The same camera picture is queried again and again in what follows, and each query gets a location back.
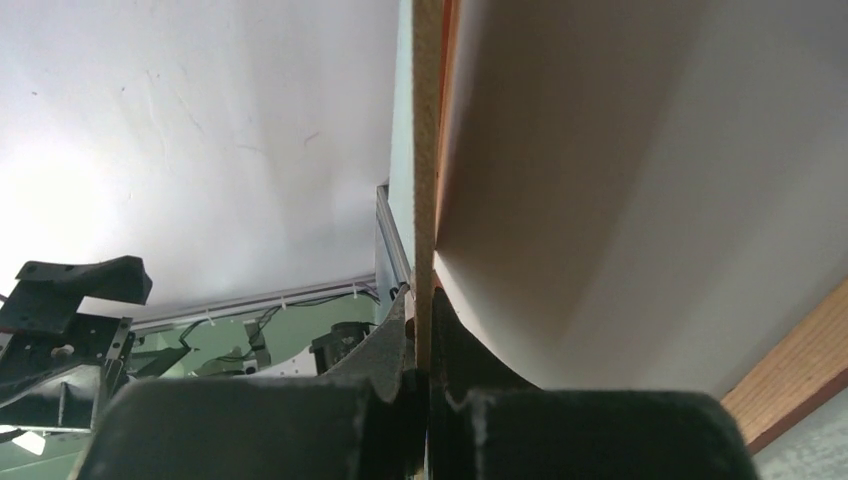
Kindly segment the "brown cardboard backing board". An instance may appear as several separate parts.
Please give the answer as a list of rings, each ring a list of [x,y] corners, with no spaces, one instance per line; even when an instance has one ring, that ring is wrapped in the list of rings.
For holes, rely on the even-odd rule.
[[[413,205],[416,366],[431,366],[436,163],[444,3],[412,3]]]

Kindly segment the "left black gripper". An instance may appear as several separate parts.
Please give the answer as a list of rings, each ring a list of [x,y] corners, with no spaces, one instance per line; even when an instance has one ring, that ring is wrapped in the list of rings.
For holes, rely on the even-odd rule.
[[[16,280],[1,305],[1,329],[15,332],[1,334],[1,423],[25,431],[94,430],[128,381],[135,334],[130,318],[77,310],[86,297],[144,305],[152,279],[143,260],[28,261]]]

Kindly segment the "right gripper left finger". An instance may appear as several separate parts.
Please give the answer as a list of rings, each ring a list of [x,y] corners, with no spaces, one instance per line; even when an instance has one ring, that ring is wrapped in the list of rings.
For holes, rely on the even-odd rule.
[[[145,379],[109,405],[75,479],[404,479],[424,452],[401,289],[316,377]]]

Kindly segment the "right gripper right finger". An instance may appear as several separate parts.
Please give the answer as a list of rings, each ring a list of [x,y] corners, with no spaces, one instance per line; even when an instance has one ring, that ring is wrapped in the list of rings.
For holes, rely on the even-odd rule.
[[[432,298],[429,473],[434,479],[754,479],[735,420],[709,395],[545,390]]]

